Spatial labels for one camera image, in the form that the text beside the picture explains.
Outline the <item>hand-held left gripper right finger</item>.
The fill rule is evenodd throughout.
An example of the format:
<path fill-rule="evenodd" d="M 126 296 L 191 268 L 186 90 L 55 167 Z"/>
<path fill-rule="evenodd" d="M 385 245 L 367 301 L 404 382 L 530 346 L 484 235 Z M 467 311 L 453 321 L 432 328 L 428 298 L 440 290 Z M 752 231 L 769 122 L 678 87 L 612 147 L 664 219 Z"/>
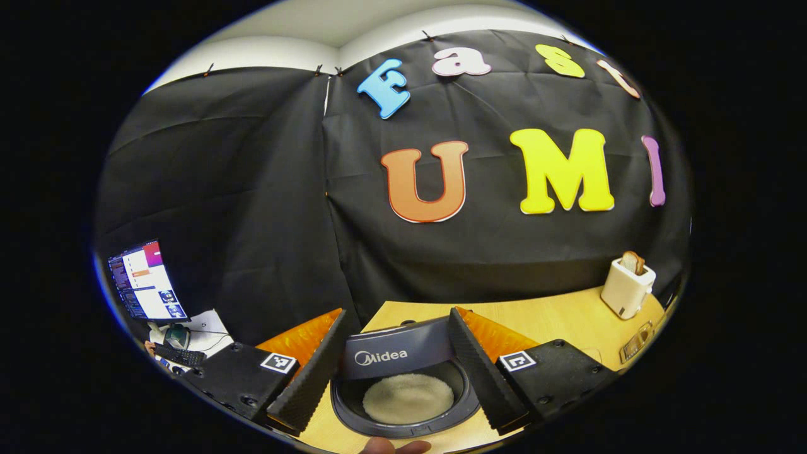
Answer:
<path fill-rule="evenodd" d="M 619 376 L 564 339 L 536 347 L 515 347 L 492 360 L 484 345 L 499 347 L 473 332 L 470 319 L 484 317 L 454 307 L 449 315 L 453 350 L 493 429 L 501 436 L 542 424 L 574 410 Z"/>

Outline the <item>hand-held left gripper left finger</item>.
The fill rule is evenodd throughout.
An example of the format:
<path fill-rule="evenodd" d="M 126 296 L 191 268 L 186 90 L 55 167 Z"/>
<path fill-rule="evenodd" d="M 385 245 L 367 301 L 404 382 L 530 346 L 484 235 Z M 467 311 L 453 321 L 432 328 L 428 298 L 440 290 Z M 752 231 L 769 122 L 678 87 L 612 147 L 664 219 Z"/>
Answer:
<path fill-rule="evenodd" d="M 245 419 L 299 436 L 335 373 L 349 334 L 341 308 L 258 347 L 234 342 L 183 379 Z"/>

